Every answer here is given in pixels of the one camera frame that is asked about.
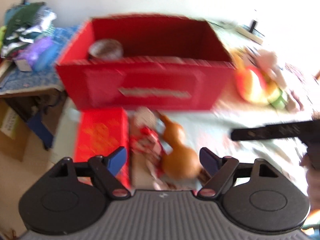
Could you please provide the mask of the right hand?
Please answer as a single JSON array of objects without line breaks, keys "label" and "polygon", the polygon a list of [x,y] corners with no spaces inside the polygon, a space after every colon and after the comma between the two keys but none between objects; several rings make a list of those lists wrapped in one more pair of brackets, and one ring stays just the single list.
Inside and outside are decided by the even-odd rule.
[{"label": "right hand", "polygon": [[306,181],[308,184],[308,197],[310,200],[311,210],[319,210],[320,206],[320,179],[319,171],[311,165],[311,161],[308,155],[304,155],[300,166],[306,168]]}]

